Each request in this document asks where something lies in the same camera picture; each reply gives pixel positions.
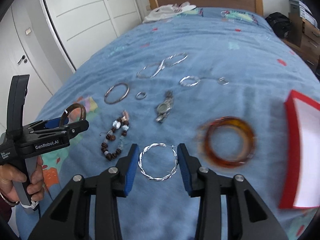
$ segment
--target human hand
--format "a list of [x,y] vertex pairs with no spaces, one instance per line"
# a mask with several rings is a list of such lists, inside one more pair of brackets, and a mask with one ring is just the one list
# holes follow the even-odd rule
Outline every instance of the human hand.
[[[44,182],[42,171],[43,160],[38,156],[36,170],[32,173],[27,192],[32,195],[31,200],[40,201],[44,198]],[[26,182],[27,177],[10,164],[0,166],[0,191],[11,202],[20,201],[12,181]]]

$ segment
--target red and white box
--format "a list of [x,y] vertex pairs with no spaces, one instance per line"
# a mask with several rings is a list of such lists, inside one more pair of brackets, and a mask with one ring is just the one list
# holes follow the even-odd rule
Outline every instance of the red and white box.
[[284,103],[289,132],[288,170],[281,209],[320,206],[320,104],[291,90]]

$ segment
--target maroon sleeve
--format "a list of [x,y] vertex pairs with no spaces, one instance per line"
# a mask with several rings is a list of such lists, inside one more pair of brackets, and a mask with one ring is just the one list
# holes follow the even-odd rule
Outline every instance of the maroon sleeve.
[[12,214],[11,208],[12,207],[0,197],[0,215],[4,218],[6,222],[10,220]]

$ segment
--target light switch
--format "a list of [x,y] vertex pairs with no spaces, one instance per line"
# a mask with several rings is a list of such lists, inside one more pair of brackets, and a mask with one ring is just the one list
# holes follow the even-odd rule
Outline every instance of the light switch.
[[26,36],[28,36],[31,32],[31,28],[26,29]]

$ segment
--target white cloth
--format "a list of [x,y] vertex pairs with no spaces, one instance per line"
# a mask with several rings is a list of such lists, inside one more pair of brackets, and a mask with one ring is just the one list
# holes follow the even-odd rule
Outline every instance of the white cloth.
[[168,4],[162,5],[150,12],[148,16],[144,18],[143,23],[156,22],[159,20],[174,17],[178,14],[190,11],[196,8],[196,5],[190,5],[189,2],[185,2],[180,6]]

